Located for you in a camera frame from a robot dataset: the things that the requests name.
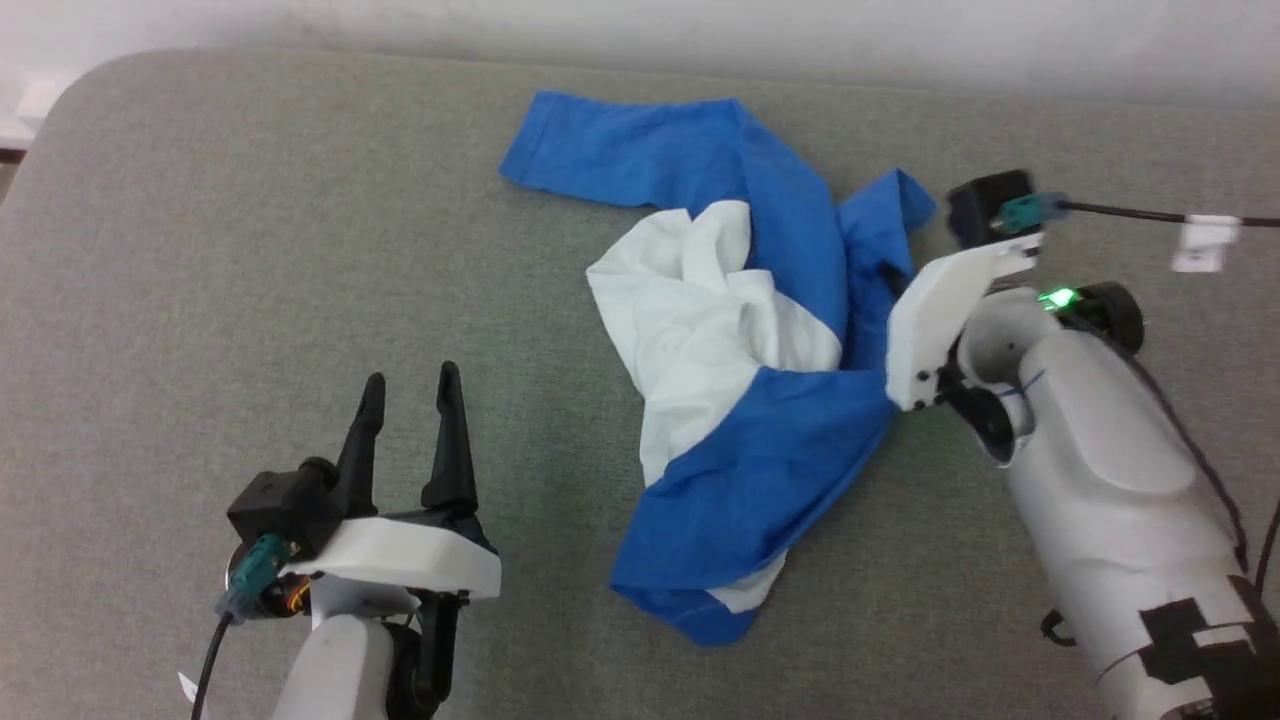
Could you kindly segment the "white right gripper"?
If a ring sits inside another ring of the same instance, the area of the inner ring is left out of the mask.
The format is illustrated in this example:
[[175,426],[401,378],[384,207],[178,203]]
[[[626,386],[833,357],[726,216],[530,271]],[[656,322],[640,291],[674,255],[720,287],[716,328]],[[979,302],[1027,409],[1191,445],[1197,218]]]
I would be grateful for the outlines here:
[[878,265],[895,304],[888,323],[886,395],[905,413],[931,405],[938,370],[992,284],[1038,263],[1042,233],[950,254],[925,264],[913,279],[891,263]]

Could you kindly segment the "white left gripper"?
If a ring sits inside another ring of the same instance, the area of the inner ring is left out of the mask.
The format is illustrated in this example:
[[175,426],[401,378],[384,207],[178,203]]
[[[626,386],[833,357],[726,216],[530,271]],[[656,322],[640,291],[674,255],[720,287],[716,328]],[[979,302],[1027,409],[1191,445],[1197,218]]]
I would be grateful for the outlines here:
[[[384,427],[387,382],[372,373],[364,387],[337,464],[333,498],[344,520],[310,560],[285,566],[285,610],[312,619],[340,615],[408,615],[422,592],[465,600],[499,596],[497,553],[457,532],[378,515],[372,501],[376,442]],[[442,364],[436,410],[440,423],[429,482],[420,503],[428,511],[475,514],[477,487],[458,366]]]

